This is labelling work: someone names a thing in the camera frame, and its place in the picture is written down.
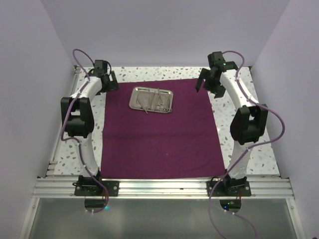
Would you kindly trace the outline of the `purple cloth wrap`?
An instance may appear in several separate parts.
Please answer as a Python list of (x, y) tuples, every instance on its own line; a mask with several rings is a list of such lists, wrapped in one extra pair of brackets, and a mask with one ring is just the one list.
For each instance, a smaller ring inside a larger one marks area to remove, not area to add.
[[(225, 171), (206, 90), (196, 79), (121, 83), (106, 94), (101, 174), (114, 179), (220, 176)], [(135, 87), (171, 90), (172, 111), (146, 113), (129, 106)]]

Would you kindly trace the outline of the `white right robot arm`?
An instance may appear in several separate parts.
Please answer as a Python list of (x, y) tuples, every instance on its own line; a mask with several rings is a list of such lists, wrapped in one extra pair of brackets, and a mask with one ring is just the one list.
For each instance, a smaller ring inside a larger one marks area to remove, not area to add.
[(227, 93), (235, 107), (236, 114), (230, 124), (230, 134), (234, 140), (231, 162), (227, 168), (228, 177), (222, 183), (226, 195), (234, 195), (240, 189), (237, 180), (246, 177), (250, 159), (249, 146), (257, 143), (264, 135), (268, 112), (265, 105), (258, 106), (257, 100), (242, 81), (240, 68), (233, 61), (226, 61), (221, 51), (208, 56), (210, 69), (203, 68), (199, 74), (195, 89), (211, 92), (215, 98)]

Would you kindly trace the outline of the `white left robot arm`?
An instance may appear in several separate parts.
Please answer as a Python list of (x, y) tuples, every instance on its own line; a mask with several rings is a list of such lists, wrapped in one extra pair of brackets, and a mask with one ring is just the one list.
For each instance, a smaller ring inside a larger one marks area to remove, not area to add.
[(106, 60), (95, 60), (93, 68), (84, 71), (85, 79), (71, 96), (60, 101), (62, 141), (74, 142), (83, 177), (96, 177), (100, 170), (94, 156), (92, 132), (95, 121), (92, 100), (101, 93), (119, 89), (115, 72)]

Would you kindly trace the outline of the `steel tweezers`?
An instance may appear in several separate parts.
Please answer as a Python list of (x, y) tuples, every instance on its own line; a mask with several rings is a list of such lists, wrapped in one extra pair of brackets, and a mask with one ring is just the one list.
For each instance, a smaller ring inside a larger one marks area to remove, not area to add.
[(146, 112), (146, 114), (148, 114), (148, 111), (147, 111), (147, 108), (145, 106), (145, 102), (144, 102), (144, 99), (143, 99), (143, 96), (141, 95), (141, 93), (139, 93), (137, 96), (137, 102), (140, 104), (142, 110), (144, 112)]

